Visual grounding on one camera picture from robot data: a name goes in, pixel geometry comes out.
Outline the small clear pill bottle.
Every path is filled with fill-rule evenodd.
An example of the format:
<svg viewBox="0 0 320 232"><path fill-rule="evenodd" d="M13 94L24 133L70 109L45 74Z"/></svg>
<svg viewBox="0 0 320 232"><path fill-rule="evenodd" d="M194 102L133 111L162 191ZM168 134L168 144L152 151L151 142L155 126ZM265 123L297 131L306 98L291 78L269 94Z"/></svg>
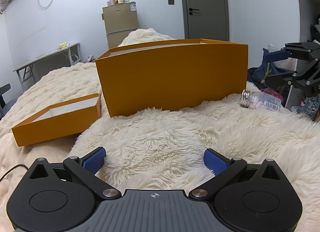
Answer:
<svg viewBox="0 0 320 232"><path fill-rule="evenodd" d="M281 108L281 100L264 92L251 92L243 90L240 101L240 106L250 109L263 107L267 110L279 112Z"/></svg>

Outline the orange box lid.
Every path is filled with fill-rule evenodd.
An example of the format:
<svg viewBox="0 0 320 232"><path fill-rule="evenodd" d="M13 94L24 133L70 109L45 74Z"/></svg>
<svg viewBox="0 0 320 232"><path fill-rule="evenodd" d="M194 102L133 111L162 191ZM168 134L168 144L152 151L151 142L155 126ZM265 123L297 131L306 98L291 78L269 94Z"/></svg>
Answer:
<svg viewBox="0 0 320 232"><path fill-rule="evenodd" d="M82 133L101 117L100 95L50 105L11 128L17 146Z"/></svg>

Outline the blue bag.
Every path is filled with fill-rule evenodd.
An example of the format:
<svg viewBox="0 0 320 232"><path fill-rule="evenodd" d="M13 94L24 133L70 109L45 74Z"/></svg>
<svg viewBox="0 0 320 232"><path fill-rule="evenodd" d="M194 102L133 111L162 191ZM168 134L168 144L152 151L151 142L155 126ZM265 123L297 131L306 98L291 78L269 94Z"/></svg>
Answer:
<svg viewBox="0 0 320 232"><path fill-rule="evenodd" d="M268 88L265 83L266 76L284 72L282 68L277 68L273 62L268 64L263 60L259 67L252 67L247 70L247 81L253 83L259 90L262 90Z"/></svg>

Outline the large orange cardboard box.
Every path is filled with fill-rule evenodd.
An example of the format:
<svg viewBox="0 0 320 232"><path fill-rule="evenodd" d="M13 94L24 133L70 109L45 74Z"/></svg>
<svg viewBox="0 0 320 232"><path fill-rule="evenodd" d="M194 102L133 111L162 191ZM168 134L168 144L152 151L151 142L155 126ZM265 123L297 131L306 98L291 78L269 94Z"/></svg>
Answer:
<svg viewBox="0 0 320 232"><path fill-rule="evenodd" d="M248 45L207 39L145 42L109 49L95 63L111 117L146 108L173 111L242 92Z"/></svg>

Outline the grey room door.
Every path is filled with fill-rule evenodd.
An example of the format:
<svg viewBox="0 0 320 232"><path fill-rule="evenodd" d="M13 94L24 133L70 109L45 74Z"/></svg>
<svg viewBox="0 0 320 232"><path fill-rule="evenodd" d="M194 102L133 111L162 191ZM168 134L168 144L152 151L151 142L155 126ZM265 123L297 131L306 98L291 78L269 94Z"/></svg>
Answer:
<svg viewBox="0 0 320 232"><path fill-rule="evenodd" d="M229 40L228 0L182 0L187 39Z"/></svg>

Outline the grey folding table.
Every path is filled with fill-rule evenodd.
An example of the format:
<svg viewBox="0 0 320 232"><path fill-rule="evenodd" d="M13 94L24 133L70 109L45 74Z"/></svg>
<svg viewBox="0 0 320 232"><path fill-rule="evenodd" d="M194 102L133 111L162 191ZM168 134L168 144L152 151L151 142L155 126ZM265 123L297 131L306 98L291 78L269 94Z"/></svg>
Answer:
<svg viewBox="0 0 320 232"><path fill-rule="evenodd" d="M80 43L76 42L41 55L17 67L14 72L18 76L23 92L25 92L31 86L30 79L36 83L51 70L70 67L79 62L81 62Z"/></svg>

